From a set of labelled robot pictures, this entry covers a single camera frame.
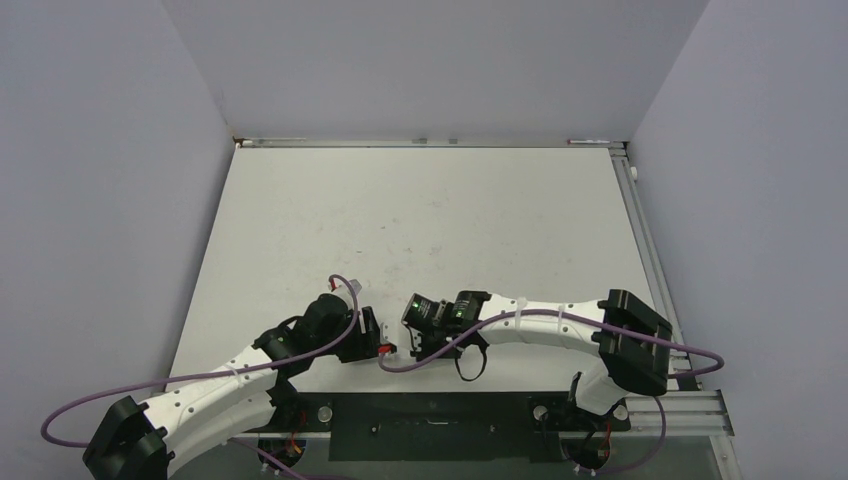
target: purple cable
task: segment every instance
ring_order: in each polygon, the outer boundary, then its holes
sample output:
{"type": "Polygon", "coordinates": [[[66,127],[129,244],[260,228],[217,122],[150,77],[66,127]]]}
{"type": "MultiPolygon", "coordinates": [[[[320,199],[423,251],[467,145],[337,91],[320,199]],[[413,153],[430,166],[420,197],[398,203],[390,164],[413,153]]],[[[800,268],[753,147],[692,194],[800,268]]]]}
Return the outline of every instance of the purple cable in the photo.
{"type": "MultiPolygon", "coordinates": [[[[472,326],[468,330],[462,332],[461,335],[459,335],[458,337],[453,339],[453,341],[451,341],[450,343],[448,343],[444,347],[440,348],[438,351],[436,351],[436,353],[430,355],[429,357],[425,358],[424,360],[421,360],[419,362],[415,362],[411,365],[405,365],[403,367],[389,367],[389,366],[387,366],[383,363],[383,359],[384,359],[385,355],[382,355],[382,354],[380,355],[380,358],[377,360],[377,363],[380,365],[380,368],[382,368],[383,370],[385,370],[387,372],[392,372],[392,373],[411,372],[412,370],[416,370],[418,368],[423,367],[424,365],[427,365],[428,363],[430,363],[433,360],[441,357],[442,355],[444,355],[448,351],[456,348],[457,345],[459,345],[463,340],[470,337],[471,335],[474,335],[474,332],[476,332],[477,330],[480,330],[481,328],[486,327],[487,325],[491,325],[491,324],[493,324],[497,321],[504,320],[504,319],[507,319],[507,318],[513,318],[515,316],[515,314],[516,314],[516,312],[499,313],[499,314],[495,315],[494,317],[487,318],[486,320],[475,323],[474,326],[472,326]]],[[[631,331],[631,330],[625,330],[623,328],[616,327],[614,325],[608,325],[606,323],[596,322],[595,320],[590,320],[588,318],[581,317],[579,315],[574,315],[572,313],[560,312],[558,310],[547,310],[547,309],[527,309],[527,310],[522,310],[521,314],[522,315],[546,315],[546,316],[551,316],[551,317],[568,318],[570,320],[574,320],[575,322],[583,323],[585,325],[589,325],[590,327],[600,328],[601,330],[606,330],[608,332],[618,333],[618,334],[621,334],[621,335],[624,335],[624,336],[627,336],[627,337],[630,337],[630,338],[634,338],[636,340],[640,340],[642,342],[653,343],[654,345],[659,345],[661,347],[671,348],[671,349],[674,349],[674,350],[679,350],[681,352],[686,352],[686,353],[693,354],[693,355],[699,355],[699,356],[702,356],[702,357],[711,358],[711,359],[715,360],[715,362],[716,362],[715,365],[710,365],[709,367],[690,370],[688,372],[672,373],[668,376],[668,378],[670,378],[670,379],[688,378],[688,377],[694,377],[696,375],[704,375],[704,374],[707,374],[707,373],[715,372],[716,370],[719,370],[721,367],[724,366],[724,359],[721,358],[721,355],[719,355],[715,352],[710,352],[709,350],[704,350],[704,349],[697,348],[697,347],[690,347],[690,346],[687,346],[687,345],[681,345],[679,343],[670,342],[668,340],[663,340],[661,338],[651,337],[649,335],[634,332],[634,331],[631,331]]]]}
{"type": "Polygon", "coordinates": [[[301,475],[292,470],[291,467],[288,467],[283,462],[277,460],[270,453],[266,452],[265,450],[262,450],[259,447],[254,446],[251,443],[248,443],[240,438],[231,438],[230,441],[237,445],[241,445],[242,447],[249,448],[254,452],[258,453],[259,455],[262,455],[265,460],[279,468],[283,472],[283,475],[286,477],[296,478],[297,480],[353,480],[350,477],[344,477],[341,475],[301,475]]]}
{"type": "Polygon", "coordinates": [[[277,360],[275,362],[264,363],[264,364],[261,364],[261,365],[254,365],[252,367],[247,367],[247,368],[239,368],[237,370],[225,370],[223,372],[195,373],[193,375],[181,375],[181,376],[178,376],[178,377],[160,378],[158,380],[150,380],[148,382],[136,383],[135,385],[128,385],[126,387],[118,387],[118,388],[113,388],[111,390],[104,390],[102,392],[92,393],[91,395],[87,395],[85,397],[78,398],[78,399],[74,400],[73,402],[69,402],[65,405],[62,405],[61,407],[57,408],[56,411],[54,411],[53,413],[48,415],[47,418],[44,419],[44,422],[41,424],[41,438],[43,438],[44,440],[46,440],[46,441],[48,441],[48,442],[50,442],[54,445],[59,445],[61,447],[87,448],[88,443],[86,443],[86,442],[71,442],[71,441],[68,441],[68,440],[62,440],[61,438],[56,438],[53,435],[51,435],[50,432],[47,431],[47,429],[50,427],[50,424],[53,423],[53,421],[56,420],[57,417],[59,417],[59,415],[62,415],[63,413],[67,412],[68,410],[76,408],[76,407],[78,407],[82,404],[92,402],[94,400],[98,400],[98,399],[101,399],[101,398],[111,397],[112,395],[119,395],[119,394],[122,394],[122,393],[134,392],[136,390],[141,390],[141,389],[144,389],[144,388],[157,387],[157,386],[160,386],[160,385],[167,385],[169,383],[187,382],[187,381],[194,381],[194,380],[207,380],[207,379],[210,379],[210,378],[229,377],[229,376],[233,375],[233,372],[241,374],[241,373],[255,372],[257,370],[265,370],[266,368],[275,368],[275,367],[279,367],[281,365],[287,365],[289,363],[299,362],[300,360],[312,358],[312,357],[318,356],[318,355],[326,352],[327,350],[338,345],[345,337],[347,337],[347,335],[350,332],[353,331],[353,328],[359,322],[359,300],[356,298],[356,290],[354,290],[353,285],[351,285],[350,282],[348,282],[346,278],[342,277],[341,275],[337,275],[337,274],[330,275],[330,280],[331,281],[332,280],[340,281],[342,284],[344,284],[345,288],[347,288],[348,291],[350,291],[350,296],[353,299],[353,316],[351,318],[350,325],[347,326],[347,329],[345,329],[345,331],[342,332],[342,334],[339,335],[338,338],[336,338],[332,342],[324,345],[323,347],[312,350],[311,352],[306,352],[306,353],[303,353],[303,354],[300,354],[300,355],[296,355],[296,356],[291,357],[291,358],[286,358],[286,359],[283,359],[283,360],[277,360]]]}

